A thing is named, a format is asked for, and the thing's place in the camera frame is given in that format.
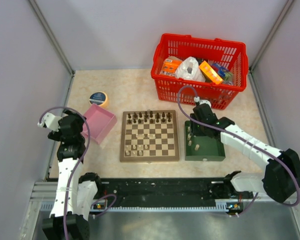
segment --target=chessboard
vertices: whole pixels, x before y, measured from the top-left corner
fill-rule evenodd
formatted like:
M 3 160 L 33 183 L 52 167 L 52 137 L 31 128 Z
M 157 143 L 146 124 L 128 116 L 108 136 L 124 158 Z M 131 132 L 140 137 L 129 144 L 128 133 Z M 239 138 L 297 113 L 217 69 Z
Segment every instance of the chessboard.
M 125 111 L 120 162 L 177 162 L 179 143 L 175 110 Z

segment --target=pink box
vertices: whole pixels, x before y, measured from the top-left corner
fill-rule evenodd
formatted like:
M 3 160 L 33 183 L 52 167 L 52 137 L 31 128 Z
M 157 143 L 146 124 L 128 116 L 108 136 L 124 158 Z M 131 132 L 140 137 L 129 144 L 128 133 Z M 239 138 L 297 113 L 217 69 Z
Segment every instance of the pink box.
M 86 122 L 89 125 L 90 137 L 97 144 L 101 144 L 117 122 L 117 118 L 113 113 L 94 103 L 83 116 L 86 117 Z M 83 124 L 82 135 L 86 138 L 88 137 L 88 130 L 85 124 Z

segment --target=red basket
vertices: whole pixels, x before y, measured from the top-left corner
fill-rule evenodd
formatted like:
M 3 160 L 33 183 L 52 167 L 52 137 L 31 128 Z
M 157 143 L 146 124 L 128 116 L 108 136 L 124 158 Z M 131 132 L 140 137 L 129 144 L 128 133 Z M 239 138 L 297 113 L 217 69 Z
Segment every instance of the red basket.
M 160 75 L 164 60 L 176 56 L 181 60 L 188 57 L 212 60 L 228 68 L 233 73 L 233 86 L 198 82 Z M 226 41 L 216 38 L 208 40 L 194 38 L 191 35 L 165 33 L 156 47 L 153 57 L 151 77 L 154 79 L 158 98 L 164 101 L 177 102 L 177 94 L 185 85 L 193 86 L 199 97 L 211 102 L 214 109 L 225 109 L 235 96 L 247 86 L 248 57 L 246 45 L 237 41 Z M 194 93 L 186 88 L 180 95 L 180 102 L 194 105 Z

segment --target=gray wall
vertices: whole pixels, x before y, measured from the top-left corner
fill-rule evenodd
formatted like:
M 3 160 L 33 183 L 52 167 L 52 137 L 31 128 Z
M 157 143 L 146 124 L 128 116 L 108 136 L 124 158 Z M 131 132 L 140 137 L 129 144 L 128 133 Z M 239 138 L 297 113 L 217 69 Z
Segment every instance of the gray wall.
M 0 240 L 19 236 L 52 146 L 38 118 L 69 81 L 28 2 L 0 0 Z
M 149 68 L 163 33 L 240 41 L 255 58 L 286 0 L 36 0 L 76 70 Z
M 300 0 L 284 20 L 254 74 L 277 145 L 300 156 Z

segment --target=green box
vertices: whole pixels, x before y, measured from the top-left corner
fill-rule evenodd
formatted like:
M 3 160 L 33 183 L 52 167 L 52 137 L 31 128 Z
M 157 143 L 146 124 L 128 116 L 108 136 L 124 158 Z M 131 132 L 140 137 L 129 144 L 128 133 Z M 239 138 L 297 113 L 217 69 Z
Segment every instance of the green box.
M 226 158 L 224 145 L 216 139 L 208 136 L 192 136 L 191 146 L 188 145 L 188 127 L 190 121 L 184 122 L 184 149 L 186 161 L 210 161 L 221 162 Z M 199 144 L 199 149 L 196 151 L 195 147 Z

